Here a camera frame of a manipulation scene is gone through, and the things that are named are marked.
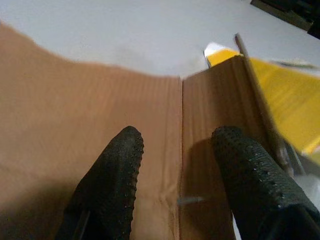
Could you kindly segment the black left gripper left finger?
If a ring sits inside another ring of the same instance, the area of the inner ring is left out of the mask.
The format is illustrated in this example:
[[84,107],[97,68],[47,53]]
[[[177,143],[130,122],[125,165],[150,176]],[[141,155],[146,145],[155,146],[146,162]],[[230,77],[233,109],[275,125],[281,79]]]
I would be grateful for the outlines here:
[[123,128],[80,180],[63,211],[58,240],[128,240],[144,140]]

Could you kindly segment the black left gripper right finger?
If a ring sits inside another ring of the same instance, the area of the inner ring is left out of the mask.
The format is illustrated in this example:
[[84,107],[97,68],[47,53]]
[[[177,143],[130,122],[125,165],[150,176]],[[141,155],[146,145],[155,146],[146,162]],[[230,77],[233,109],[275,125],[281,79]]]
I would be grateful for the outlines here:
[[259,142],[233,126],[211,141],[241,239],[320,238],[320,212]]

